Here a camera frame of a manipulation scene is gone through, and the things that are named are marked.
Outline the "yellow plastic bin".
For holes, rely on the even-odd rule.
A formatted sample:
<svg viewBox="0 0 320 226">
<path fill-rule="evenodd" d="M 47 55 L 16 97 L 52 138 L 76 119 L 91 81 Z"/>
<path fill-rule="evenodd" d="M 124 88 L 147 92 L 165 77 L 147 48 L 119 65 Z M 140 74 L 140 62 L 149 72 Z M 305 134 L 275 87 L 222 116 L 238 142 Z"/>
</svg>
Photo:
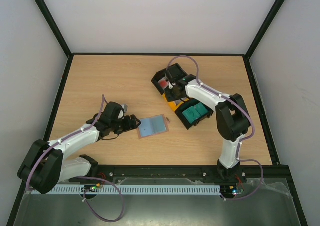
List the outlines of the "yellow plastic bin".
<svg viewBox="0 0 320 226">
<path fill-rule="evenodd" d="M 164 93 L 162 94 L 162 97 L 164 98 L 164 100 L 166 101 L 166 103 L 169 105 L 169 107 L 171 108 L 171 110 L 173 112 L 176 112 L 180 106 L 182 106 L 184 103 L 186 103 L 190 100 L 190 98 L 185 97 L 185 98 L 178 99 L 175 101 L 168 101 L 168 99 Z"/>
</svg>

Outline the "brown leather card holder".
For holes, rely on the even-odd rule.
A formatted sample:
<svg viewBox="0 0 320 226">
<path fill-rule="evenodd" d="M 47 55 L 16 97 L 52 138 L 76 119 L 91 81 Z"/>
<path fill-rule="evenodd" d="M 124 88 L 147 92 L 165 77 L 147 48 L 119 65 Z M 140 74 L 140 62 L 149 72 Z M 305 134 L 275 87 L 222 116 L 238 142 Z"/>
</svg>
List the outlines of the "brown leather card holder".
<svg viewBox="0 0 320 226">
<path fill-rule="evenodd" d="M 167 119 L 163 114 L 142 118 L 140 119 L 140 122 L 141 124 L 137 129 L 138 137 L 140 139 L 163 134 L 169 131 Z"/>
</svg>

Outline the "black bin with red cards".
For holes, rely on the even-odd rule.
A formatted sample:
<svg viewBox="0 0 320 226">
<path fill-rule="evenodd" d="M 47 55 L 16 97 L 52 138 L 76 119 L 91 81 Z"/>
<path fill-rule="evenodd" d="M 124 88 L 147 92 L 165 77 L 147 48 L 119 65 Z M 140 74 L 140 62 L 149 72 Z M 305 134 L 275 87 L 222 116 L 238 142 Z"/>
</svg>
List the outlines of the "black bin with red cards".
<svg viewBox="0 0 320 226">
<path fill-rule="evenodd" d="M 161 71 L 158 71 L 152 78 L 151 82 L 157 91 L 163 95 L 166 88 L 175 84 L 177 81 L 181 80 L 187 75 L 188 74 L 182 69 L 182 67 L 178 63 L 175 63 L 169 66 L 168 69 L 165 68 Z"/>
</svg>

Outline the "black bin with teal cards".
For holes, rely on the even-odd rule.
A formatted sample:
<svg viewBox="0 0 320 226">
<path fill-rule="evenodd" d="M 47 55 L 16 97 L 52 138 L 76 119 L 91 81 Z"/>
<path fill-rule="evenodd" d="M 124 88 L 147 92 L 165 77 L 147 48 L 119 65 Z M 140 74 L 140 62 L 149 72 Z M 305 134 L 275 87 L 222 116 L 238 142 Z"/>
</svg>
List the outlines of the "black bin with teal cards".
<svg viewBox="0 0 320 226">
<path fill-rule="evenodd" d="M 196 99 L 189 99 L 180 103 L 175 110 L 176 116 L 184 127 L 189 130 L 201 121 L 209 119 L 214 111 Z"/>
</svg>

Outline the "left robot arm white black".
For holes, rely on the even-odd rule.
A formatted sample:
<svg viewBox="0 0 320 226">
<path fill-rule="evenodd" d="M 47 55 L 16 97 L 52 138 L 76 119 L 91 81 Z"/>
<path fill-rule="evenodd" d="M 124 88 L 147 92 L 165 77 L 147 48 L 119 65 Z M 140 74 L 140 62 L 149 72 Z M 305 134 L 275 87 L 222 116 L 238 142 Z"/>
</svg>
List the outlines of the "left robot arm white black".
<svg viewBox="0 0 320 226">
<path fill-rule="evenodd" d="M 141 121 L 135 115 L 126 114 L 126 105 L 116 102 L 102 104 L 99 112 L 74 132 L 51 141 L 36 140 L 17 176 L 25 182 L 27 190 L 47 194 L 60 182 L 88 176 L 97 165 L 89 156 L 81 155 L 70 160 L 71 155 L 104 140 L 110 133 L 119 136 L 140 125 Z"/>
</svg>

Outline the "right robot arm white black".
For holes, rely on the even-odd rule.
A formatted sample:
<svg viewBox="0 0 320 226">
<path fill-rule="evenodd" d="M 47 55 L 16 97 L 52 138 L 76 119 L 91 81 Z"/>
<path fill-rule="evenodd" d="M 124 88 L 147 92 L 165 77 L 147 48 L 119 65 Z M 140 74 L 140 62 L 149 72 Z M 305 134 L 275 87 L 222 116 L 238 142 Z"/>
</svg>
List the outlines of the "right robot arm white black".
<svg viewBox="0 0 320 226">
<path fill-rule="evenodd" d="M 215 113 L 217 130 L 223 138 L 222 153 L 217 162 L 218 177 L 229 182 L 239 170 L 242 140 L 252 126 L 242 96 L 225 94 L 209 87 L 196 76 L 187 75 L 177 63 L 167 67 L 165 76 L 169 82 L 169 86 L 164 90 L 167 101 L 191 98 Z"/>
</svg>

